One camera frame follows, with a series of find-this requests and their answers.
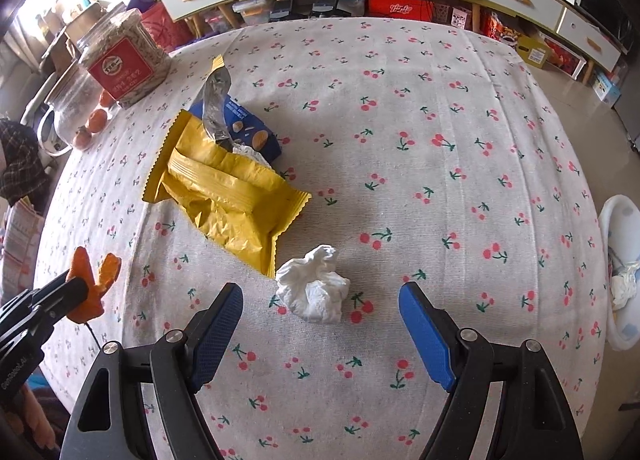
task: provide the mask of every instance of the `crumpled tissue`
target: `crumpled tissue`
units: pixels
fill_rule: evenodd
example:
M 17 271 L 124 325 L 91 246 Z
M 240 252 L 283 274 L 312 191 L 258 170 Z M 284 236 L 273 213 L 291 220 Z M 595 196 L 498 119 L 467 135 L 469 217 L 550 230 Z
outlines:
M 338 251 L 320 245 L 276 271 L 277 295 L 290 312 L 310 323 L 340 322 L 350 281 L 335 271 Z
M 622 270 L 611 278 L 611 309 L 613 311 L 624 308 L 626 302 L 636 296 L 636 271 L 640 268 L 640 261 L 625 263 Z

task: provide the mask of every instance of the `glass jar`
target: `glass jar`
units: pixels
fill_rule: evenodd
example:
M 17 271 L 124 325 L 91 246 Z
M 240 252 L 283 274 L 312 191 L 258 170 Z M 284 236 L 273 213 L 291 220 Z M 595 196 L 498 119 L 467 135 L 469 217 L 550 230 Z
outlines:
M 171 58 L 142 25 L 137 9 L 100 21 L 81 40 L 80 64 L 127 109 L 166 78 Z
M 77 61 L 74 61 L 47 95 L 45 103 L 51 109 L 45 119 L 53 112 L 53 126 L 56 133 L 69 146 L 85 151 L 99 135 L 99 133 L 91 133 L 87 124 L 92 112 L 101 109 L 99 106 L 101 93 L 102 87 L 97 80 Z M 102 124 L 100 131 L 103 131 L 111 120 L 113 108 L 111 112 L 107 109 L 104 111 L 106 123 Z

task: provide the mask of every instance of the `cherry print tablecloth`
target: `cherry print tablecloth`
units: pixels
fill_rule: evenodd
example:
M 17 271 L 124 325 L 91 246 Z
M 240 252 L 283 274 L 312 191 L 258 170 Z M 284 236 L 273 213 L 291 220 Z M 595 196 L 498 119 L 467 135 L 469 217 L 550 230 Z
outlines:
M 143 204 L 166 130 L 224 53 L 231 94 L 277 133 L 275 169 L 312 200 L 276 265 L 321 243 L 350 278 L 342 322 L 304 323 L 276 284 L 205 240 L 171 201 Z M 584 430 L 604 348 L 607 292 L 596 212 L 556 113 L 509 47 L 450 27 L 312 20 L 230 32 L 176 52 L 167 80 L 73 153 L 42 235 L 36 284 L 77 245 L 123 272 L 93 321 L 102 342 L 154 342 L 226 281 L 244 314 L 198 394 L 228 458 L 417 458 L 446 393 L 398 315 L 417 281 L 437 307 L 492 341 L 542 342 Z M 97 347 L 69 321 L 43 370 L 71 409 Z M 146 408 L 170 458 L 152 389 Z M 497 409 L 495 390 L 489 401 Z M 477 446 L 483 456 L 492 426 Z

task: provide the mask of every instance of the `cardboard box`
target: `cardboard box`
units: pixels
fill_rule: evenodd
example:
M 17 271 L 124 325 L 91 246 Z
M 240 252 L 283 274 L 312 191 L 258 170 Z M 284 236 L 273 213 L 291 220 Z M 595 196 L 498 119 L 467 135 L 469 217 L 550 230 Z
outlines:
M 548 61 L 560 68 L 564 73 L 570 75 L 573 80 L 578 80 L 580 72 L 587 64 L 586 59 L 556 41 L 553 37 L 543 34 L 542 32 L 539 33 L 539 36 L 552 50 Z
M 607 78 L 607 75 L 599 68 L 593 72 L 591 88 L 596 92 L 598 98 L 609 107 L 612 107 L 620 98 L 620 90 L 618 87 L 613 84 Z
M 532 37 L 521 35 L 518 37 L 516 51 L 527 64 L 542 68 L 551 53 L 551 48 Z

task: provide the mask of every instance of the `floor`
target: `floor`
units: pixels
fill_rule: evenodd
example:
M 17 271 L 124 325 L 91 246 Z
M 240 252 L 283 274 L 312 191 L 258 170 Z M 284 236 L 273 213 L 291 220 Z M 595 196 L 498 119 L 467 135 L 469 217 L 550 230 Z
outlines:
M 613 109 L 591 88 L 562 72 L 532 68 L 540 87 L 558 113 L 591 189 L 598 211 L 623 194 L 640 205 L 640 156 L 631 151 L 626 131 Z M 640 388 L 640 345 L 615 352 L 607 345 L 593 411 L 582 437 L 585 460 L 606 460 L 628 433 L 640 411 L 618 407 Z

